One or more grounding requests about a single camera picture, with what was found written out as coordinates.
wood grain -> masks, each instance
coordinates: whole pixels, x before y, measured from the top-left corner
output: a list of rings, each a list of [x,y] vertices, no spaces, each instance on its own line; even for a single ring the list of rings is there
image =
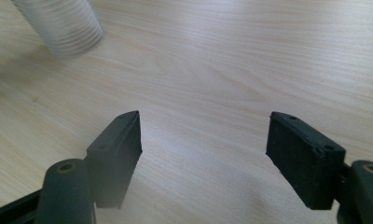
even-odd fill
[[[138,109],[144,153],[98,223],[336,223],[265,155],[269,113],[373,161],[373,1],[92,3],[103,43],[60,60],[0,0],[0,206]]]

ribbed plastic cup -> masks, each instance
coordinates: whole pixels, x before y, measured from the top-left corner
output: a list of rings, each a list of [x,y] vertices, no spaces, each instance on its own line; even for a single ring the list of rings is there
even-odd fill
[[[104,37],[90,0],[12,0],[57,56],[77,56]]]

light wood surface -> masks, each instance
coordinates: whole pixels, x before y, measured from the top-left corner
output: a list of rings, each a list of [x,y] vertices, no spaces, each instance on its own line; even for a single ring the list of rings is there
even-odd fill
[[[144,153],[98,223],[336,223],[265,155],[271,111],[373,161],[373,1],[92,0],[94,51],[50,55],[0,0],[0,206],[140,110]]]

